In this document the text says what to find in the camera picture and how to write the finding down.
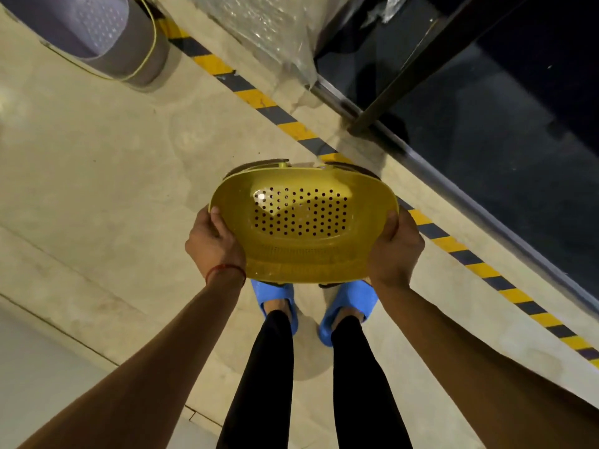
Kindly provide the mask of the person's left hand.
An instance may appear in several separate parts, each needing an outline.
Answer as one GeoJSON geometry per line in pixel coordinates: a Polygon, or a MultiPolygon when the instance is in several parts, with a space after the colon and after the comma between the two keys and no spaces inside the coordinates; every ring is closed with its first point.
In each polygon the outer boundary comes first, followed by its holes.
{"type": "MultiPolygon", "coordinates": [[[[185,243],[185,251],[191,257],[202,277],[217,264],[237,264],[246,270],[246,255],[241,243],[238,251],[222,251],[213,239],[210,209],[205,206],[197,214],[197,218],[185,243]]],[[[228,283],[232,287],[241,288],[243,278],[236,271],[222,271],[215,275],[210,284],[228,283]]]]}

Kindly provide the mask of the person's right hand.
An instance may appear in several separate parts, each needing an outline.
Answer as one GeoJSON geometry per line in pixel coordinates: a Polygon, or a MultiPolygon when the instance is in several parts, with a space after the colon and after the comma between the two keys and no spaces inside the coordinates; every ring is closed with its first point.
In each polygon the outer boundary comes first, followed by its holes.
{"type": "Polygon", "coordinates": [[[368,277],[377,292],[409,289],[413,271],[425,247],[409,211],[400,208],[398,213],[400,225],[392,245],[376,249],[375,241],[368,258],[368,277]]]}

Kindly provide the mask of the yellow perforated plastic basket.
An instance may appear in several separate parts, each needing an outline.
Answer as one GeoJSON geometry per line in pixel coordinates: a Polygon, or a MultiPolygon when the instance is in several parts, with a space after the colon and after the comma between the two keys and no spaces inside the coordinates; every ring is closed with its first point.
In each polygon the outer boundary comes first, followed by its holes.
{"type": "Polygon", "coordinates": [[[250,279],[341,284],[366,279],[371,248],[398,197],[369,170],[277,158],[233,169],[214,191],[246,253],[250,279]]]}

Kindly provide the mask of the person's left forearm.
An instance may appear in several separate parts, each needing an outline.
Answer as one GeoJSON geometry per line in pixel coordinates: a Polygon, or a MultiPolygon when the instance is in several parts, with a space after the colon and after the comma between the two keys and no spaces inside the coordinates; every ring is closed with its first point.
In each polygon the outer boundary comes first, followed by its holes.
{"type": "Polygon", "coordinates": [[[150,342],[18,449],[166,449],[241,289],[206,285],[150,342]]]}

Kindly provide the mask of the person's right forearm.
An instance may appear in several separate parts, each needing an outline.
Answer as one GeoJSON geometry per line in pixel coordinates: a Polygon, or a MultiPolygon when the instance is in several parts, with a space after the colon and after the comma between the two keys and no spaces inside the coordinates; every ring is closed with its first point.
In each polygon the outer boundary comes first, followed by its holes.
{"type": "Polygon", "coordinates": [[[371,283],[487,449],[599,449],[599,409],[501,355],[406,282],[371,283]]]}

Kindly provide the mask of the red thread wrist band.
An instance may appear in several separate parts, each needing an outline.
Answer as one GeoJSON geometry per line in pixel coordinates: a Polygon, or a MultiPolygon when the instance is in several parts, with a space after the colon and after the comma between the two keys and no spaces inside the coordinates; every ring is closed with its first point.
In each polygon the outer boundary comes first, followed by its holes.
{"type": "Polygon", "coordinates": [[[227,263],[217,264],[207,271],[206,276],[204,277],[206,285],[210,284],[210,281],[212,280],[212,278],[215,275],[219,275],[222,271],[228,271],[228,270],[236,271],[238,274],[240,274],[241,277],[243,278],[240,287],[245,285],[245,282],[247,279],[247,274],[246,274],[245,269],[237,264],[227,264],[227,263]]]}

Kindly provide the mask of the yellow black hazard tape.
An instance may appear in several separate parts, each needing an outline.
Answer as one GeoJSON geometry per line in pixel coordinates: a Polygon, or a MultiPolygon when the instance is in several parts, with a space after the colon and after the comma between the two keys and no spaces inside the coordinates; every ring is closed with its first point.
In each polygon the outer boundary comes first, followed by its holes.
{"type": "Polygon", "coordinates": [[[184,55],[321,161],[315,166],[293,166],[284,158],[250,163],[233,169],[214,190],[208,207],[220,209],[241,242],[250,279],[322,288],[366,279],[367,256],[387,213],[406,210],[426,239],[599,369],[598,349],[397,197],[375,173],[334,150],[170,18],[154,23],[184,55]]]}

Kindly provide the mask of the blue right slipper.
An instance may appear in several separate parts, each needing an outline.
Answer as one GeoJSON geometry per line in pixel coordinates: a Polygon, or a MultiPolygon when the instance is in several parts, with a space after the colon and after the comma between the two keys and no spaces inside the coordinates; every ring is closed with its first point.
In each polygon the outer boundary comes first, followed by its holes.
{"type": "Polygon", "coordinates": [[[370,317],[377,303],[378,295],[375,289],[364,280],[340,285],[319,324],[320,341],[326,347],[333,347],[333,331],[336,328],[335,324],[341,322],[341,317],[356,316],[362,323],[370,317]]]}

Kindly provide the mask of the blue slipper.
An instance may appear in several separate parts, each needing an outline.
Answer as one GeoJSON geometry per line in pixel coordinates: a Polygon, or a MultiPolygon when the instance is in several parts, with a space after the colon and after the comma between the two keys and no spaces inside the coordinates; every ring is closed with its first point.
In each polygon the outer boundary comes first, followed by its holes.
{"type": "Polygon", "coordinates": [[[252,279],[251,286],[263,315],[266,317],[274,310],[283,311],[289,319],[291,333],[295,336],[299,321],[293,284],[271,284],[252,279]]]}
{"type": "Polygon", "coordinates": [[[356,316],[362,323],[370,317],[377,303],[378,295],[375,289],[364,280],[340,285],[319,324],[320,341],[326,347],[333,347],[333,331],[336,328],[335,324],[341,322],[341,317],[356,316]]]}

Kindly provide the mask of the blue left slipper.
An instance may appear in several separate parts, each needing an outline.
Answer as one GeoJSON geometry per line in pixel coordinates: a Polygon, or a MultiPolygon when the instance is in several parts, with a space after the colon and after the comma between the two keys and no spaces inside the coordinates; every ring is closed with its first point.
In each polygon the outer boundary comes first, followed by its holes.
{"type": "Polygon", "coordinates": [[[291,333],[295,336],[299,321],[293,284],[271,284],[252,279],[251,286],[263,315],[266,317],[274,310],[283,311],[289,319],[291,333]]]}

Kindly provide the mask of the person's right leg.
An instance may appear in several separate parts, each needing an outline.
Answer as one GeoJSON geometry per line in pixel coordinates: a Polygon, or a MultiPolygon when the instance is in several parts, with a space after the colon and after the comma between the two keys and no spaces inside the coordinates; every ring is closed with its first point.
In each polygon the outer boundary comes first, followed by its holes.
{"type": "Polygon", "coordinates": [[[332,332],[333,403],[339,449],[413,449],[361,321],[343,315],[332,332]]]}

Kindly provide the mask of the person's leg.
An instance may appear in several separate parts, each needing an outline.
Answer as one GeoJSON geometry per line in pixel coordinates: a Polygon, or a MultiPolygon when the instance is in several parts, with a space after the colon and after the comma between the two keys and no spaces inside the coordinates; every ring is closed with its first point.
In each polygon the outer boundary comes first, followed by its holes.
{"type": "Polygon", "coordinates": [[[290,305],[276,299],[265,309],[216,449],[288,449],[294,381],[290,305]]]}
{"type": "Polygon", "coordinates": [[[413,449],[361,321],[343,315],[332,332],[333,403],[339,449],[413,449]]]}

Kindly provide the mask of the person's left leg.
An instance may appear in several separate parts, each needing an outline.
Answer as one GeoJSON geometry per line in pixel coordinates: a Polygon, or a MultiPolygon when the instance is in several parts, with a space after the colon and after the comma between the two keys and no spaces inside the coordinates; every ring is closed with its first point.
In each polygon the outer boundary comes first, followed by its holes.
{"type": "Polygon", "coordinates": [[[216,449],[288,449],[294,381],[290,305],[276,299],[265,309],[216,449]]]}

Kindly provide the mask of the clear plastic wrap sheet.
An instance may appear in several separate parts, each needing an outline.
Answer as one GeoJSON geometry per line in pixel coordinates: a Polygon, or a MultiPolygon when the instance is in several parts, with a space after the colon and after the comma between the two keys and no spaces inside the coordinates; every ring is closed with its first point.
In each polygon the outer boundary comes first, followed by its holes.
{"type": "Polygon", "coordinates": [[[191,1],[264,66],[310,88],[317,80],[319,39],[352,0],[191,1]]]}

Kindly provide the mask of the grey perforated plastic basket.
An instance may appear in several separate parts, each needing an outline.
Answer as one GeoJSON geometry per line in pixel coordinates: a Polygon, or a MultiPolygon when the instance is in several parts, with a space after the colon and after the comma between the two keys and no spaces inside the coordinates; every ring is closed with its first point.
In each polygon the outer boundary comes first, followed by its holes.
{"type": "Polygon", "coordinates": [[[162,74],[169,43],[150,0],[0,0],[49,50],[136,89],[162,74]]]}

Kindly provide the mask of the dark metal frame bar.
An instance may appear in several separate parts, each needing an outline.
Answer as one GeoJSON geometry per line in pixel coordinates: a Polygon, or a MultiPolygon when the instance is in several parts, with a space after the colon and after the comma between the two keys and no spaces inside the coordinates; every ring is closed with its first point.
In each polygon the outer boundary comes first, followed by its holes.
{"type": "Polygon", "coordinates": [[[398,75],[348,127],[354,136],[374,124],[389,108],[445,66],[469,44],[526,0],[464,0],[449,17],[433,23],[398,75]]]}

